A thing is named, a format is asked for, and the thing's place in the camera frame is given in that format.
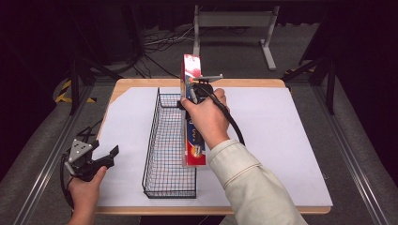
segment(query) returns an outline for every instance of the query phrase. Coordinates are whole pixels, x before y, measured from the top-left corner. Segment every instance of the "right hand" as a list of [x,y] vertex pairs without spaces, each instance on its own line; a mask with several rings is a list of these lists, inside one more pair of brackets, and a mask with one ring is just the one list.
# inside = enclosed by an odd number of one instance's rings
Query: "right hand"
[[[223,89],[215,90],[214,95],[226,106],[226,96]],[[190,114],[193,124],[202,134],[210,149],[213,149],[223,141],[229,140],[226,132],[229,126],[228,120],[210,97],[207,97],[198,105],[193,104],[186,98],[182,98],[181,104]]]

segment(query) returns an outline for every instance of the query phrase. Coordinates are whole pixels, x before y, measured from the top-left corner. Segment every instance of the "cable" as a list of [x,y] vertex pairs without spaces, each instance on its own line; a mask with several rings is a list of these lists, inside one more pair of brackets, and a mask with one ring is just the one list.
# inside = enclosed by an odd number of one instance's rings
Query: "cable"
[[206,216],[204,219],[202,219],[202,221],[200,221],[199,223],[198,223],[198,225],[201,225],[203,222],[205,222],[205,220],[208,218],[208,216]]
[[103,118],[101,118],[96,124],[94,124],[92,127],[86,127],[84,130],[80,131],[76,136],[78,137],[83,137],[82,142],[88,143],[88,139],[90,136],[94,136],[94,134],[91,134],[91,131],[93,131],[93,128],[97,126],[100,122],[102,122]]
[[81,59],[82,62],[85,63],[86,65],[88,65],[88,66],[90,66],[90,67],[92,67],[92,68],[95,68],[96,70],[99,70],[99,71],[102,72],[103,74],[105,74],[105,75],[107,75],[107,76],[109,76],[109,77],[111,77],[111,78],[113,78],[113,79],[115,79],[115,80],[119,80],[119,79],[124,78],[124,77],[119,76],[118,74],[112,72],[112,71],[109,70],[107,67],[103,67],[103,66],[100,66],[100,65],[94,63],[93,61],[91,61],[91,60],[88,59],[88,58],[81,57],[80,59]]
[[[126,72],[127,70],[131,69],[132,67],[134,67],[134,65],[135,65],[136,62],[137,62],[137,60],[134,59],[134,60],[131,60],[131,61],[130,61],[127,65],[125,65],[124,67],[120,67],[120,68],[113,69],[113,70],[110,70],[110,69],[109,69],[109,70],[112,71],[113,73],[121,74],[121,73],[124,73],[124,72]],[[100,72],[100,71],[98,71],[98,70],[91,70],[91,71],[93,71],[94,74],[97,75],[97,76],[107,76],[106,74],[104,74],[103,72]]]
[[144,68],[140,68],[139,65],[137,64],[134,68],[137,70],[138,73],[140,73],[141,76],[143,76],[143,78],[146,78],[145,76],[148,76],[149,78],[152,78],[152,75],[150,73],[150,69],[148,67],[146,67],[146,64],[143,60],[139,59],[139,61],[143,64]]
[[163,71],[165,71],[167,74],[174,76],[176,78],[179,78],[179,76],[167,71],[167,69],[165,69],[164,67],[162,67],[161,65],[159,65],[155,60],[153,60],[151,57],[149,57],[147,54],[144,53],[144,56],[149,59],[150,61],[152,61],[154,64],[158,65],[158,67],[160,67],[161,69],[163,69]]
[[188,29],[184,34],[182,34],[180,37],[169,37],[169,38],[165,38],[165,39],[159,39],[159,40],[155,40],[155,41],[152,41],[152,42],[149,42],[149,43],[145,43],[144,44],[144,46],[146,46],[146,45],[152,45],[152,44],[158,44],[158,43],[161,43],[161,42],[168,42],[168,41],[177,41],[177,40],[179,40],[179,39],[190,39],[190,40],[193,40],[193,39],[191,39],[191,38],[187,38],[187,37],[184,37],[184,36],[186,36],[186,35],[188,35],[190,32],[191,32],[191,30],[193,29],[193,27],[191,27],[190,29]]
[[64,166],[65,166],[66,158],[68,157],[67,152],[62,154],[60,157],[61,163],[59,164],[59,167],[60,167],[59,168],[59,179],[61,181],[61,189],[62,189],[62,193],[64,194],[65,200],[67,201],[70,208],[73,209],[74,203],[73,203],[73,199],[70,194],[70,191],[69,191],[69,184],[74,177],[72,176],[70,178],[70,180],[68,181],[68,184],[66,186],[65,186],[65,178],[64,178]]
[[142,78],[146,79],[146,76],[144,74],[144,72],[138,68],[138,67],[133,67],[135,69],[135,74],[139,74]]
[[243,140],[243,135],[240,132],[239,127],[237,126],[237,122],[235,122],[234,118],[232,118],[231,113],[229,113],[228,108],[226,108],[226,106],[223,105],[214,94],[210,94],[205,88],[201,87],[198,84],[194,84],[194,86],[201,89],[213,100],[214,104],[222,111],[222,114],[225,116],[225,118],[229,121],[229,123],[234,128],[235,132],[237,133],[237,137],[239,138],[239,142],[242,143],[243,145],[245,145],[245,141]]

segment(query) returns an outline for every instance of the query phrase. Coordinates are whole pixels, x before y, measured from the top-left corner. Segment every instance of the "wire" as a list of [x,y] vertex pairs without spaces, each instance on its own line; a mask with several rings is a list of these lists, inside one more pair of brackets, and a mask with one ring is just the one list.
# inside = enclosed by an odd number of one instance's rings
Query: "wire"
[[86,127],[84,130],[80,131],[76,136],[78,137],[83,137],[82,142],[88,143],[88,139],[91,136],[94,136],[94,134],[91,134],[93,131],[93,128],[96,127],[100,122],[102,122],[103,118],[101,118],[96,124],[94,124],[92,127]]
[[235,132],[237,133],[237,137],[239,138],[239,142],[245,145],[245,141],[243,140],[243,135],[240,132],[239,127],[237,126],[237,122],[235,122],[234,118],[232,118],[231,113],[229,113],[228,108],[226,108],[226,106],[223,105],[214,94],[210,94],[205,88],[201,87],[197,83],[194,86],[204,91],[213,100],[214,104],[222,111],[222,114],[225,116],[225,118],[234,128]]
[[202,221],[200,221],[199,223],[198,223],[198,225],[201,225],[203,222],[205,222],[205,220],[208,218],[208,216],[206,216],[204,219],[202,219]]
[[75,177],[72,176],[72,177],[69,179],[68,184],[67,184],[67,191],[69,191],[69,184],[70,184],[70,182],[72,182],[72,180],[73,180],[74,178],[75,178]]
[[158,67],[160,67],[161,69],[163,69],[163,71],[165,71],[167,74],[174,76],[176,78],[179,78],[179,76],[169,72],[167,69],[165,69],[164,67],[162,67],[161,65],[159,65],[155,60],[153,60],[151,57],[149,57],[147,54],[144,54],[144,56],[146,57],[146,59],[149,59],[150,61],[152,61],[154,64],[158,65]]
[[144,62],[142,59],[139,59],[139,61],[143,64],[144,68],[145,68],[146,71],[148,72],[149,78],[152,78],[152,75],[150,74],[150,69],[146,66],[145,62]]
[[144,46],[152,45],[152,44],[158,44],[158,43],[161,43],[161,42],[168,42],[168,41],[174,42],[174,41],[177,41],[179,39],[190,39],[190,40],[193,40],[191,38],[184,37],[184,36],[188,35],[191,32],[192,29],[193,29],[193,27],[191,27],[190,29],[185,31],[184,34],[182,34],[180,37],[169,37],[169,38],[165,38],[165,39],[159,39],[159,40],[155,40],[155,41],[152,41],[152,42],[149,42],[149,43],[145,43]]
[[[131,69],[136,63],[137,63],[137,59],[134,58],[134,59],[130,60],[128,62],[128,64],[125,65],[124,67],[120,67],[120,68],[113,69],[113,70],[109,69],[109,70],[112,71],[113,73],[121,74],[121,73],[124,73],[124,72],[128,71],[129,69]],[[101,71],[98,71],[95,67],[93,67],[93,69],[94,70],[91,70],[91,71],[94,72],[94,74],[96,76],[107,76],[107,74],[105,74],[105,73],[103,73]]]
[[135,74],[139,74],[141,77],[146,79],[144,72],[140,68],[138,68],[138,67],[133,67],[133,68],[135,69]]
[[70,194],[70,191],[69,191],[69,184],[74,177],[73,176],[71,177],[71,179],[68,181],[68,184],[66,186],[65,186],[65,177],[64,177],[64,166],[65,166],[66,158],[68,157],[69,150],[70,149],[68,149],[67,152],[62,154],[60,157],[61,162],[59,164],[59,167],[60,167],[59,168],[59,179],[61,181],[61,189],[62,189],[62,193],[64,194],[64,198],[67,201],[70,208],[73,209],[74,203],[73,203],[73,199]]

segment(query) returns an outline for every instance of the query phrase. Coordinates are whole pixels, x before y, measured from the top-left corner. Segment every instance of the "metal rail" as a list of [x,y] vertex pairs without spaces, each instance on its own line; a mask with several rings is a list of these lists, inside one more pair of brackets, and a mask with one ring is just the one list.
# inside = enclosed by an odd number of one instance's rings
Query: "metal rail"
[[353,154],[353,151],[348,144],[347,139],[345,138],[343,131],[339,125],[339,122],[335,118],[335,116],[329,114],[328,107],[325,104],[325,95],[322,92],[319,86],[313,87],[314,94],[318,100],[319,105],[322,107],[322,110],[326,117],[329,120],[329,124],[333,129],[333,132],[336,138],[341,145],[339,148],[340,153],[343,156],[345,164],[348,170],[351,172],[352,178],[354,179],[355,184],[357,185],[358,191],[360,192],[360,196],[362,197],[370,216],[375,224],[390,224],[389,220],[386,218],[383,210],[378,203],[376,196],[374,195],[372,188],[369,184],[369,180],[363,170],[360,168],[360,165]]
[[[85,86],[84,90],[81,94],[79,102],[85,102],[88,99],[93,87],[92,86]],[[36,206],[38,205],[38,201],[40,200],[41,195],[46,188],[54,169],[57,165],[58,158],[60,154],[65,150],[64,145],[65,141],[73,128],[76,119],[79,117],[80,112],[82,111],[84,104],[80,104],[79,107],[76,109],[74,115],[70,115],[64,128],[59,135],[58,140],[56,141],[52,152],[50,153],[47,161],[45,162],[43,169],[41,170],[40,174],[38,175],[38,179],[36,180],[35,184],[33,185],[26,201],[23,204],[23,207],[16,217],[14,221],[14,225],[23,225],[27,224],[29,219],[31,218],[33,211],[35,210]]]

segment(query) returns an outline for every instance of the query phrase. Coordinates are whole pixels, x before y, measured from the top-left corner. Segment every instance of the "wooden table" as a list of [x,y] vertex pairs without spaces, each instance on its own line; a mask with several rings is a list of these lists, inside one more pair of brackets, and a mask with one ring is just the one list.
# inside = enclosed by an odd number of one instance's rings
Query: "wooden table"
[[[275,87],[284,88],[279,79],[222,79],[212,84],[218,87]],[[115,85],[110,98],[112,104],[131,87],[179,87],[179,79],[122,79]],[[326,214],[329,206],[298,206],[301,214]],[[98,214],[107,215],[232,215],[230,207],[187,207],[187,206],[99,206]]]

